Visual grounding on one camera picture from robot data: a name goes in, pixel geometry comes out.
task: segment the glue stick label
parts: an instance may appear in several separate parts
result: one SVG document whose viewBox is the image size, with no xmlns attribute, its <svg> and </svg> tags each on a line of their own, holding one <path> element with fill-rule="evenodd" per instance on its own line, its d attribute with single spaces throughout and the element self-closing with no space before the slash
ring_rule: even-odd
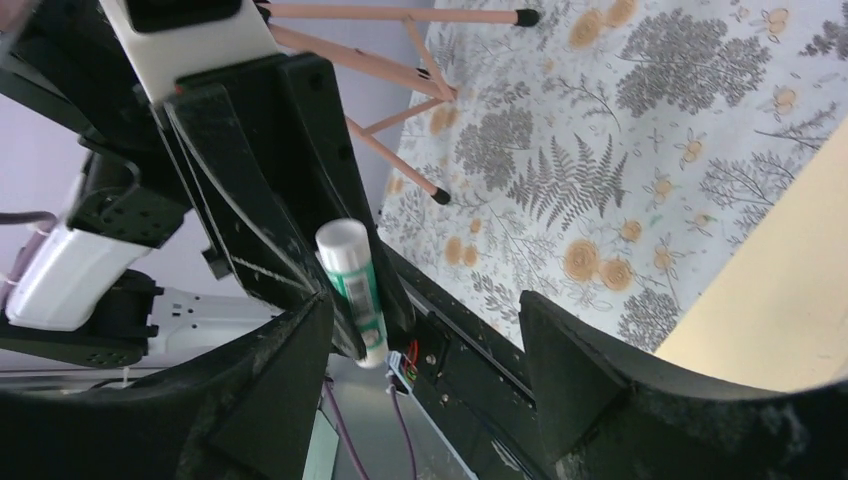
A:
<svg viewBox="0 0 848 480">
<path fill-rule="evenodd" d="M 369 263 L 353 272 L 327 272 L 327 276 L 333 287 L 350 302 L 365 348 L 373 350 L 381 346 L 386 341 L 386 326 L 381 317 L 374 266 Z"/>
</svg>

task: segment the white cap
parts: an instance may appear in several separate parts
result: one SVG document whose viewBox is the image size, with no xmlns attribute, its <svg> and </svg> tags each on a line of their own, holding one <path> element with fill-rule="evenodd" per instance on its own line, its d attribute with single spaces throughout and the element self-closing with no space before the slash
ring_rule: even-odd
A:
<svg viewBox="0 0 848 480">
<path fill-rule="evenodd" d="M 341 218 L 324 224 L 315 234 L 324 270 L 355 272 L 371 263 L 368 230 L 359 220 Z"/>
</svg>

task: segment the white cylinder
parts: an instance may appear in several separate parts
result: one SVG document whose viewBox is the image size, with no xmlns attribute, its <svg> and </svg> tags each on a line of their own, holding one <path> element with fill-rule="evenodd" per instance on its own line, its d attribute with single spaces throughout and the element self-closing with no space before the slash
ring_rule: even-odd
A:
<svg viewBox="0 0 848 480">
<path fill-rule="evenodd" d="M 389 354 L 386 322 L 377 295 L 377 279 L 365 225 L 352 218 L 328 222 L 315 234 L 318 254 L 333 287 L 350 302 L 356 327 L 365 342 L 363 368 L 382 365 Z"/>
</svg>

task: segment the beige board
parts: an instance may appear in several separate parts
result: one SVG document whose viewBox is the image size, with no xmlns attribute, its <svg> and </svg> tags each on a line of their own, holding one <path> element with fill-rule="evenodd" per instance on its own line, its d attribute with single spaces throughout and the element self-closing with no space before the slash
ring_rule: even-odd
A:
<svg viewBox="0 0 848 480">
<path fill-rule="evenodd" d="M 775 391 L 848 375 L 848 121 L 655 353 Z"/>
</svg>

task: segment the gray floor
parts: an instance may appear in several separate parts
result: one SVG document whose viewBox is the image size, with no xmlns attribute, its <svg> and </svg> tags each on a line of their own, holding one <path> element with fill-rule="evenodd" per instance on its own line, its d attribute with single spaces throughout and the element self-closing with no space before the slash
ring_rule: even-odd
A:
<svg viewBox="0 0 848 480">
<path fill-rule="evenodd" d="M 385 369 L 364 370 L 348 359 L 333 356 L 330 375 L 334 394 L 359 458 L 372 480 L 411 478 L 403 432 L 394 414 Z M 418 464 L 419 480 L 460 480 L 468 476 L 411 398 L 400 399 Z M 332 411 L 327 417 L 335 422 Z M 336 480 L 358 480 L 347 450 L 340 443 Z"/>
</svg>

